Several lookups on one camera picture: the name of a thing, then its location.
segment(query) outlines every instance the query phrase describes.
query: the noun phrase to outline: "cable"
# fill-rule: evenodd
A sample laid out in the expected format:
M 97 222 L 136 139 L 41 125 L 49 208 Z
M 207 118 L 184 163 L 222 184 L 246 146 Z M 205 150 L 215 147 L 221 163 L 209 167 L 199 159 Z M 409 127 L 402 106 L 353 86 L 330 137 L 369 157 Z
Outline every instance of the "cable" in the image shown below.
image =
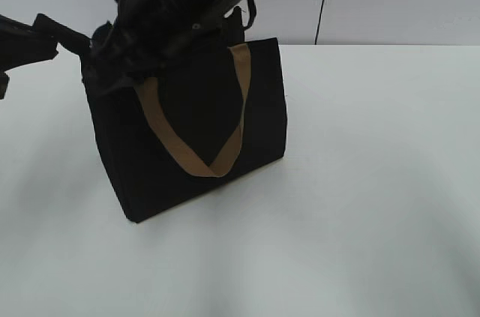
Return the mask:
M 316 27 L 315 45 L 318 44 L 318 37 L 320 35 L 320 26 L 322 25 L 322 17 L 323 17 L 323 8 L 324 7 L 325 7 L 325 0 L 322 0 L 322 7 L 320 9 L 320 15 L 318 16 L 318 25 Z

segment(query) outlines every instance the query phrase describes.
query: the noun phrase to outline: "black tote bag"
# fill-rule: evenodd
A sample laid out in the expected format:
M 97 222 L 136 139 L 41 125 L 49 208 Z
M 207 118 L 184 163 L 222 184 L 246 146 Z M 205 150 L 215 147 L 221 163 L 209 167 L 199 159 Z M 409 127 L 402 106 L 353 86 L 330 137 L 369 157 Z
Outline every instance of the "black tote bag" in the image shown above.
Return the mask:
M 84 83 L 100 157 L 132 222 L 284 155 L 287 107 L 276 39 L 215 44 L 138 88 L 103 97 Z

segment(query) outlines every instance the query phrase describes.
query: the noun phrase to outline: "white table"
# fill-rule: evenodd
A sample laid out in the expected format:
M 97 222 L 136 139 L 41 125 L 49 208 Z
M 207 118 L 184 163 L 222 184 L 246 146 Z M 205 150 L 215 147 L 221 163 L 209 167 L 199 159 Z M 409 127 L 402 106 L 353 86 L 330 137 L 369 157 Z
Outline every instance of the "white table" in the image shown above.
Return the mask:
M 0 103 L 0 316 L 480 316 L 480 47 L 285 46 L 286 158 L 135 226 L 77 59 Z

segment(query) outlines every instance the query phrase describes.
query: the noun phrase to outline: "bag handle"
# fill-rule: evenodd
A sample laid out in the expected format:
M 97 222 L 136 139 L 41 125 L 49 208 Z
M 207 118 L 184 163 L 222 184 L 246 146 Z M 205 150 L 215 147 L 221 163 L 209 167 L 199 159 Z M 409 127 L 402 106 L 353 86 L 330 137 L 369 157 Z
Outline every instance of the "bag handle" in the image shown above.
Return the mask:
M 232 170 L 242 150 L 245 105 L 247 103 L 252 75 L 251 52 L 246 43 L 230 47 L 229 50 L 235 62 L 235 71 L 243 97 L 242 114 L 240 124 L 235 131 L 233 131 L 233 134 L 210 166 L 207 166 L 198 154 L 177 135 L 172 125 L 168 122 L 164 109 L 158 99 L 158 79 L 151 77 L 147 79 L 143 85 L 135 88 L 150 128 L 177 164 L 179 164 L 186 173 L 195 177 L 224 177 Z

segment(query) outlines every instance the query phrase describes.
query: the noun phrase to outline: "brown handle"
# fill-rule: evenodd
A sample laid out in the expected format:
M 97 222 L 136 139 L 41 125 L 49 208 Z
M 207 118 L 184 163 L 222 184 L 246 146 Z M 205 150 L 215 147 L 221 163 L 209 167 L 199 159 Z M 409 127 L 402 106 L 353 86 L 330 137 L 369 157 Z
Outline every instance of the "brown handle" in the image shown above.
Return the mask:
M 164 109 L 158 100 L 158 79 L 151 77 L 143 85 L 136 87 L 136 93 L 142 104 L 148 125 L 180 167 L 192 176 L 216 178 L 225 176 L 231 171 L 242 150 L 245 105 L 252 75 L 251 53 L 246 43 L 230 47 L 229 49 L 235 62 L 238 83 L 243 96 L 242 114 L 240 124 L 233 131 L 233 134 L 210 166 L 207 166 L 198 154 L 177 135 L 168 122 Z

